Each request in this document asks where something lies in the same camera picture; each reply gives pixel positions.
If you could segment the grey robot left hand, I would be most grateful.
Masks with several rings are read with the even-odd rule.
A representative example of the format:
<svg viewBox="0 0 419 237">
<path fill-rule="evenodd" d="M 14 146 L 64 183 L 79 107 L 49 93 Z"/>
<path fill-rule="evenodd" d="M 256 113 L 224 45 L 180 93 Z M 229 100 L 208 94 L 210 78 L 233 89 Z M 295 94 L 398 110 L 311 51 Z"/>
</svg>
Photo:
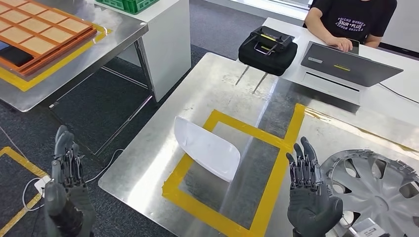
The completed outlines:
<svg viewBox="0 0 419 237">
<path fill-rule="evenodd" d="M 64 125 L 55 136 L 51 180 L 44 189 L 44 220 L 49 237 L 92 237 L 96 212 L 89 198 L 79 146 Z"/>
</svg>

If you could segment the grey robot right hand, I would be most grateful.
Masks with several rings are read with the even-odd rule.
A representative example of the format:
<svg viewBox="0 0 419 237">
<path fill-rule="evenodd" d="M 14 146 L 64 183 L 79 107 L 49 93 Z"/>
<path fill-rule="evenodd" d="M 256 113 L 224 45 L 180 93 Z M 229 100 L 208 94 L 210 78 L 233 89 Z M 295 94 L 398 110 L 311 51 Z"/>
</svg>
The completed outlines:
<svg viewBox="0 0 419 237">
<path fill-rule="evenodd" d="M 290 170 L 290 202 L 287 217 L 294 237 L 324 237 L 342 218 L 343 201 L 330 195 L 316 152 L 306 137 L 287 153 Z"/>
</svg>

